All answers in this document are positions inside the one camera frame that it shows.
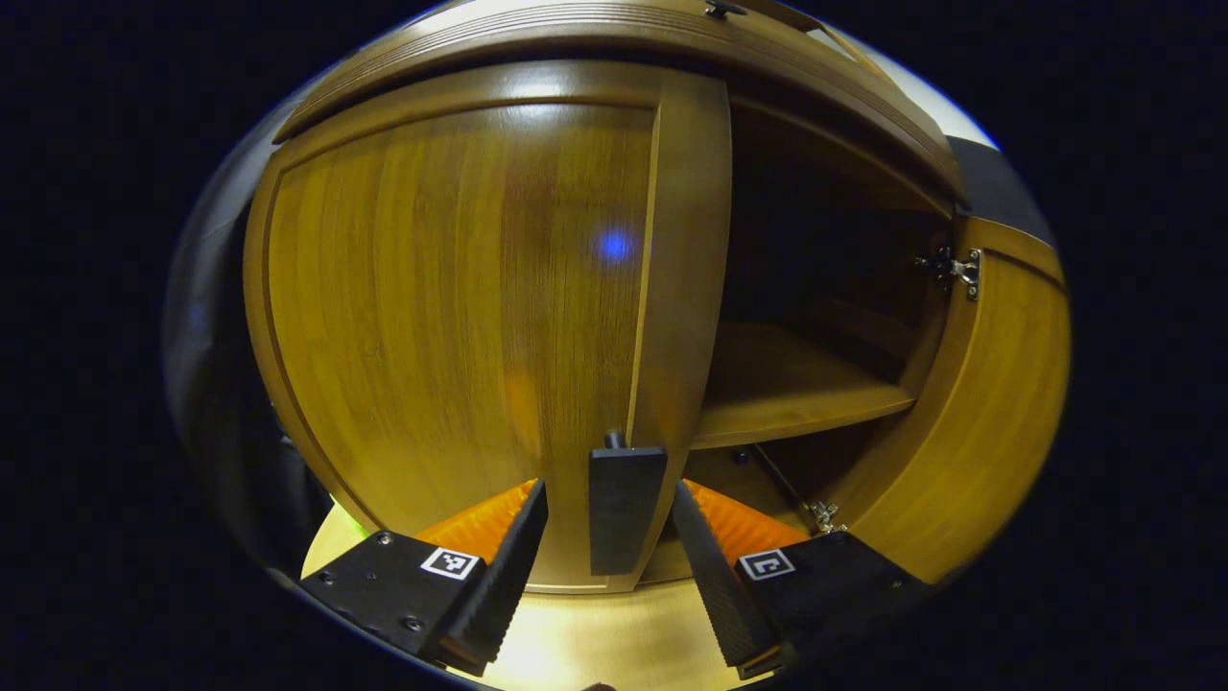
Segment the wooden floor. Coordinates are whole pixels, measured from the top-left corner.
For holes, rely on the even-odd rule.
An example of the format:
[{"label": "wooden floor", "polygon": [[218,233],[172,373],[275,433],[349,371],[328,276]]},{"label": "wooden floor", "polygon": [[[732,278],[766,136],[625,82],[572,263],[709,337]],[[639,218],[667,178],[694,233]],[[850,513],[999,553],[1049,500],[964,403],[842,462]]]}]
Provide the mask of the wooden floor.
[{"label": "wooden floor", "polygon": [[[345,512],[333,507],[303,576],[361,540]],[[486,673],[478,679],[448,671],[507,691],[580,691],[597,682],[619,691],[718,690],[753,681],[739,681],[725,666],[693,579],[615,595],[526,594]]]}]

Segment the wooden shelf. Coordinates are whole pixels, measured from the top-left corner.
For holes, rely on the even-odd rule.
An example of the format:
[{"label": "wooden shelf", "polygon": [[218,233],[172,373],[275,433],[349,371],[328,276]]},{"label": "wooden shelf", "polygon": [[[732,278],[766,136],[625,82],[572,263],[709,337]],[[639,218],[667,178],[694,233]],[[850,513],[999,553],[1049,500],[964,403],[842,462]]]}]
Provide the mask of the wooden shelf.
[{"label": "wooden shelf", "polygon": [[900,361],[906,361],[916,345],[916,330],[887,314],[835,297],[817,299],[810,314],[820,323],[850,333]]},{"label": "wooden shelf", "polygon": [[691,449],[823,432],[905,411],[912,401],[781,326],[726,322]]}]

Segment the black background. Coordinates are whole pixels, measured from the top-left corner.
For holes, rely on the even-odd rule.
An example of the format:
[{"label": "black background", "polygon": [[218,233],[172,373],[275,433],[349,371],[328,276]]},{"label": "black background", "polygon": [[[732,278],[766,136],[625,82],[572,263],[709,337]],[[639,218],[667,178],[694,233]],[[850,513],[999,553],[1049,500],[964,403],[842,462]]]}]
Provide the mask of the black background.
[{"label": "black background", "polygon": [[[1219,195],[1200,187],[1218,141],[1197,133],[1222,119],[1208,93],[1222,11],[797,6],[912,69],[1000,144],[1057,233],[1076,339],[1054,454],[1002,536],[797,686],[1207,686],[1222,635],[1212,647],[1194,615],[1216,601],[1222,550],[1176,512],[1217,488],[1185,477],[1216,458],[1216,407],[1196,383],[1218,367],[1200,351],[1216,336],[1197,330],[1214,303],[1201,280],[1219,272],[1201,234],[1217,218],[1200,207]],[[203,506],[157,341],[178,231],[216,164],[293,87],[422,9],[10,5],[9,341],[28,376],[14,420],[33,442],[14,464],[31,500],[11,524],[31,567],[11,592],[20,687],[425,685],[282,593]],[[1191,541],[1201,552],[1179,551]]]}]

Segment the cabinet top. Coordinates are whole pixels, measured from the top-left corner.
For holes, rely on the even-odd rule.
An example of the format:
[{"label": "cabinet top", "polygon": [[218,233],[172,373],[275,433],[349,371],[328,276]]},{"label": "cabinet top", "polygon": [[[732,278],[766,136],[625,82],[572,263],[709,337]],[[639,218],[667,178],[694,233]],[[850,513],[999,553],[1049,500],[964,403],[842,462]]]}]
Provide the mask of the cabinet top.
[{"label": "cabinet top", "polygon": [[750,11],[713,18],[699,0],[472,0],[395,31],[345,60],[295,109],[275,141],[383,91],[496,61],[607,58],[771,83],[851,114],[921,163],[953,199],[964,179],[933,119],[889,81],[830,47]]}]

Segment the white wall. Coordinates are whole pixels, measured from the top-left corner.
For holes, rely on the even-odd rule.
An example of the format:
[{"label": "white wall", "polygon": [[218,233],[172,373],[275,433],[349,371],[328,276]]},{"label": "white wall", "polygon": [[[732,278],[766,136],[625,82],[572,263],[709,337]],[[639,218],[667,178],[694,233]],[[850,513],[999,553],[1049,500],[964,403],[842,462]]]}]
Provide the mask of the white wall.
[{"label": "white wall", "polygon": [[[839,33],[841,38],[847,39],[849,43],[852,43],[858,50],[865,53],[867,58],[878,64],[878,66],[887,72],[887,76],[892,77],[895,83],[899,85],[900,91],[903,91],[905,96],[911,98],[914,103],[920,106],[922,110],[933,118],[933,122],[938,123],[938,129],[941,129],[943,134],[976,141],[986,146],[992,146],[993,149],[998,147],[997,144],[995,144],[993,140],[985,134],[985,130],[973,122],[973,118],[968,117],[968,113],[959,109],[959,106],[954,104],[950,98],[943,96],[937,88],[930,86],[921,77],[905,69],[904,65],[900,65],[895,60],[883,55],[874,48],[857,41],[842,31],[836,29],[831,25],[826,26],[833,32]],[[849,54],[840,48],[839,43],[833,41],[830,36],[823,33],[823,29],[817,28],[808,32],[807,36],[833,47],[842,55],[849,56]]]}]

